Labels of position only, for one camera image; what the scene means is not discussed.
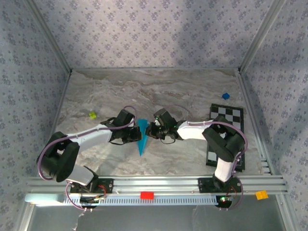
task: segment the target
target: blue cube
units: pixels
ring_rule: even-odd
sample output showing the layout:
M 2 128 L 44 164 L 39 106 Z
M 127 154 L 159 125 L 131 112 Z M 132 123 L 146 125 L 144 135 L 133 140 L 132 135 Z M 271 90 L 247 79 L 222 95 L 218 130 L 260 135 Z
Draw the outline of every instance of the blue cube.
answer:
M 230 95 L 229 95 L 228 93 L 224 93 L 224 94 L 222 95 L 222 97 L 223 97 L 225 100 L 227 100 L 228 98 L 230 98 Z

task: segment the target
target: floor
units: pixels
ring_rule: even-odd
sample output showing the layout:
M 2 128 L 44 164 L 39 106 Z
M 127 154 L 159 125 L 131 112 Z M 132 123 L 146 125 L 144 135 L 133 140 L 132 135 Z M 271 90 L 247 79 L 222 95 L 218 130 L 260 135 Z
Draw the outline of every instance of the floor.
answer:
M 224 100 L 221 96 L 231 97 Z M 260 154 L 243 93 L 232 71 L 126 69 L 73 71 L 56 130 L 74 133 L 96 126 L 116 116 L 126 105 L 134 105 L 138 118 L 154 121 L 160 108 L 180 104 L 168 110 L 176 120 L 204 121 L 212 103 L 244 108 L 245 134 L 249 145 L 245 157 L 245 175 L 262 174 Z M 89 112 L 96 113 L 96 119 Z M 199 175 L 214 173 L 206 166 L 207 143 L 201 140 L 176 141 L 164 145 L 148 138 L 139 155 L 136 143 L 123 146 L 101 144 L 80 153 L 77 164 L 86 165 L 99 175 Z

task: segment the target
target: red block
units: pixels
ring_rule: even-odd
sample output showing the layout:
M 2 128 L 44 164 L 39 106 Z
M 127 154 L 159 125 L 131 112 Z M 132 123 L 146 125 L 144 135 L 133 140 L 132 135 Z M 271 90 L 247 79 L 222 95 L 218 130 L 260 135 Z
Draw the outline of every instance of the red block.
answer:
M 141 192 L 140 199 L 142 200 L 154 200 L 154 192 Z

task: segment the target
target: blue cone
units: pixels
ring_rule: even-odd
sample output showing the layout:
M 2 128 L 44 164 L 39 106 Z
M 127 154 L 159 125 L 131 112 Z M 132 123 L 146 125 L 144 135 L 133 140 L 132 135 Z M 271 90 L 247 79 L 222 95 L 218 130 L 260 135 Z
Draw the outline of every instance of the blue cone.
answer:
M 145 148 L 146 140 L 148 139 L 148 136 L 145 135 L 145 130 L 148 127 L 148 121 L 146 119 L 138 119 L 138 126 L 142 134 L 142 139 L 137 141 L 139 154 L 141 156 Z

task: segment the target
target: black bracket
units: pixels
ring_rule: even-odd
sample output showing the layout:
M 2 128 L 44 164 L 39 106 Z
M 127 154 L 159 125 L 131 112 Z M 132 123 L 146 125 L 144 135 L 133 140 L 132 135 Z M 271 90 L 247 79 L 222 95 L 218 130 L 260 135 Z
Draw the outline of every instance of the black bracket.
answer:
M 230 178 L 227 182 L 223 183 L 212 178 L 199 178 L 198 179 L 199 193 L 228 193 L 230 188 L 234 188 L 237 193 L 241 193 L 241 185 L 237 178 Z
M 112 189 L 114 187 L 114 179 L 112 178 L 98 178 L 96 179 L 96 187 L 91 188 L 89 190 L 85 186 L 82 186 L 78 183 L 72 183 L 72 187 L 70 190 L 70 193 L 91 193 L 91 194 L 104 194 L 104 189 L 99 187 L 99 185 L 102 185 L 106 189 L 106 194 L 112 193 Z

